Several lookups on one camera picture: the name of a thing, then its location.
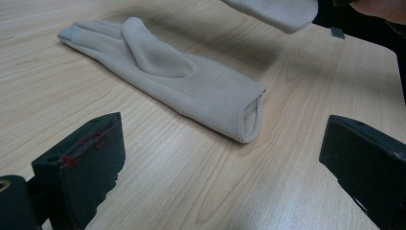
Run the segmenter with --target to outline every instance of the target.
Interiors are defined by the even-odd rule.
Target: dark background
[[[319,0],[319,12],[313,21],[323,27],[337,27],[344,34],[385,46],[397,55],[403,97],[406,101],[406,38],[395,33],[384,19],[366,16],[351,6],[333,7],[332,0]]]

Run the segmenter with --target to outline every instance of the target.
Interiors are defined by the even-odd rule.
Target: red marking
[[[79,159],[72,160],[70,155],[64,155],[60,159],[63,162],[63,167],[66,169],[72,169],[79,163]]]
[[[103,145],[104,145],[104,142],[99,142],[99,143],[96,145],[96,149],[99,150]]]
[[[96,131],[96,132],[94,132],[93,134],[92,134],[92,137],[93,136],[102,136],[102,131]]]
[[[79,139],[79,141],[78,141],[78,145],[80,146],[80,147],[82,147],[82,146],[84,146],[84,143],[86,142],[86,140],[84,140],[84,138],[80,138]]]

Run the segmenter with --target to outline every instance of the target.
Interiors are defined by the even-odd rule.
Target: folded glove
[[[292,34],[311,23],[317,15],[317,0],[221,0],[239,12],[246,13],[286,34]]]
[[[241,143],[259,134],[264,85],[215,61],[175,50],[138,18],[123,25],[77,22],[58,37],[184,116]]]

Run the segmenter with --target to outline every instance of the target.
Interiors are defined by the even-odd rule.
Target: glove
[[[183,54],[138,18],[77,22],[58,38],[180,114],[241,143],[261,123],[265,86],[215,61]]]
[[[286,34],[310,24],[317,15],[317,0],[221,0],[231,8],[244,12]]]

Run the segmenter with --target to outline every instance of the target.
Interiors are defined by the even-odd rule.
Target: wooden table
[[[130,16],[267,85],[259,137],[242,145],[182,117],[56,38]],[[318,161],[327,118],[406,142],[394,53],[315,25],[283,34],[218,0],[0,0],[0,57],[0,175],[30,179],[76,128],[122,113],[125,166],[87,229],[376,229]]]

